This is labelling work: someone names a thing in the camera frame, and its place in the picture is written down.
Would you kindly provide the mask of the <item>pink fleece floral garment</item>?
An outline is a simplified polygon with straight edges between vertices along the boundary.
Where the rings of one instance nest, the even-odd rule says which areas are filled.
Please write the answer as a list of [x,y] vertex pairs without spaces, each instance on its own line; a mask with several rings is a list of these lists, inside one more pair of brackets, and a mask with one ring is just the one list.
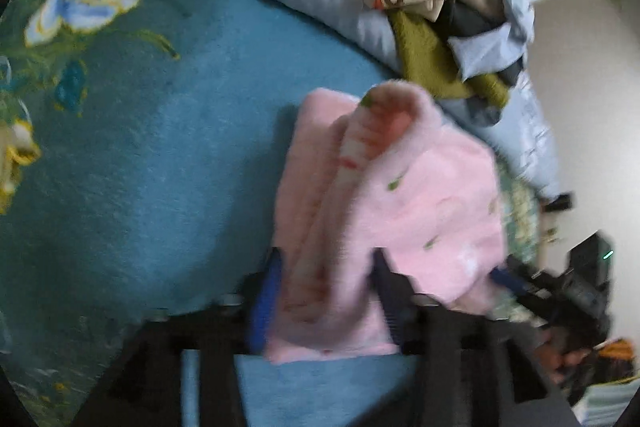
[[286,155],[272,243],[283,275],[268,360],[388,355],[368,282],[376,248],[451,309],[494,306],[489,274],[506,257],[494,154],[413,83],[386,81],[362,98],[314,90]]

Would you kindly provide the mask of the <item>teal floral bed blanket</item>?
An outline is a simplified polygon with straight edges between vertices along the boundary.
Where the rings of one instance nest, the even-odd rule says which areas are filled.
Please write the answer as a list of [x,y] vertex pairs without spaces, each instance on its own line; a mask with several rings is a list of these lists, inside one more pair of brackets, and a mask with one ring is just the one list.
[[146,320],[254,271],[297,111],[390,72],[270,0],[11,0],[1,117],[39,158],[1,216],[1,366],[67,426]]

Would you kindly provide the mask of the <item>olive green garment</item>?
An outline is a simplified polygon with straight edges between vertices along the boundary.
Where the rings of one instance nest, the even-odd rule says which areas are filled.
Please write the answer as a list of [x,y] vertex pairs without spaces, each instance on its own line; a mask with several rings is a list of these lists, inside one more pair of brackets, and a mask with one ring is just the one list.
[[460,68],[449,46],[422,16],[390,11],[402,78],[424,88],[436,100],[479,98],[490,107],[503,109],[509,88],[497,74],[480,74],[462,80]]

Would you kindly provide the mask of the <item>light blue grey garment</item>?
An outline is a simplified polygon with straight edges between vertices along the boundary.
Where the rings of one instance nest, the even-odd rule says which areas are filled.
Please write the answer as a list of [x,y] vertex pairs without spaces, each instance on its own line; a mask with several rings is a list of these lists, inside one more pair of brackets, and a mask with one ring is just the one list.
[[496,74],[508,87],[515,87],[533,35],[532,25],[504,23],[475,36],[449,37],[447,43],[463,81]]

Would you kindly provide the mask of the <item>black device by wall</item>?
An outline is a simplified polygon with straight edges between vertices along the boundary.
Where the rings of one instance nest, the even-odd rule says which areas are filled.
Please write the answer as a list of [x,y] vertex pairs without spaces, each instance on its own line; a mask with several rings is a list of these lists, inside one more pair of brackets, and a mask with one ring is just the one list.
[[556,199],[542,205],[542,210],[544,210],[545,213],[563,212],[572,210],[573,208],[574,195],[572,193],[560,194]]

